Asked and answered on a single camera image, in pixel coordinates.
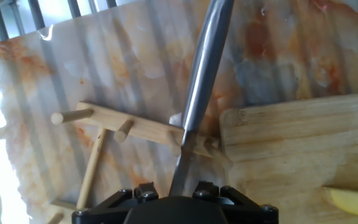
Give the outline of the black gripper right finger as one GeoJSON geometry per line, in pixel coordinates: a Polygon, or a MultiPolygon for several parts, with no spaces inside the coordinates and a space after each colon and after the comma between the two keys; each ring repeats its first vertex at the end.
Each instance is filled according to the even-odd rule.
{"type": "Polygon", "coordinates": [[[217,205],[228,223],[278,224],[278,208],[259,205],[234,187],[218,187],[212,182],[200,181],[193,198],[217,205]]]}

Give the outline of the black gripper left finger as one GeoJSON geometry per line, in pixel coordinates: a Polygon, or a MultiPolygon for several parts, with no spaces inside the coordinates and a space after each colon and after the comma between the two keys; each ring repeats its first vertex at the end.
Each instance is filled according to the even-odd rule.
{"type": "Polygon", "coordinates": [[[94,208],[77,209],[71,214],[72,224],[124,223],[132,208],[159,198],[153,182],[134,189],[121,189],[94,208]]]}

